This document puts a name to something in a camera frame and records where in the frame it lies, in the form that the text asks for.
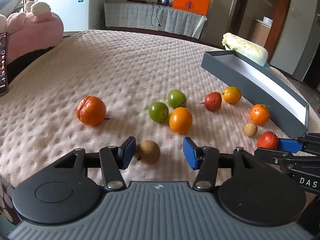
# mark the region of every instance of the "cabbage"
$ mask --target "cabbage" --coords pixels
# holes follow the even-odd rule
[[[246,56],[260,66],[264,66],[267,62],[268,52],[264,47],[233,35],[232,33],[225,33],[223,35],[222,44]]]

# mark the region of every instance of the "doorway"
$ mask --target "doorway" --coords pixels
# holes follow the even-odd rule
[[[291,0],[237,0],[229,32],[266,48],[270,62]]]

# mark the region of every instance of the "brown fruit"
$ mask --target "brown fruit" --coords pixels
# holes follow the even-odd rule
[[[94,126],[104,120],[106,116],[106,106],[100,98],[88,96],[78,103],[75,112],[81,122]]]
[[[143,141],[137,148],[138,160],[153,164],[160,158],[160,147],[154,141]]]
[[[248,137],[253,137],[258,132],[258,126],[254,122],[248,122],[244,126],[244,134]]]

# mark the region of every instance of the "tangerine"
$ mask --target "tangerine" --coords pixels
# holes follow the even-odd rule
[[[106,106],[100,98],[84,97],[77,105],[77,118],[86,125],[95,126],[101,123],[106,116]]]
[[[241,92],[236,87],[227,87],[221,94],[223,99],[229,104],[236,104],[241,99]]]
[[[184,107],[174,109],[169,118],[169,125],[172,131],[176,133],[186,133],[192,126],[192,114]]]
[[[263,104],[253,106],[250,111],[250,118],[257,125],[265,125],[270,119],[268,106]]]

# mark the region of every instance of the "gray box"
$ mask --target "gray box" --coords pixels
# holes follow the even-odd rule
[[[239,88],[252,104],[270,106],[270,119],[290,138],[308,131],[309,104],[268,68],[234,50],[205,52],[201,66],[227,85]]]

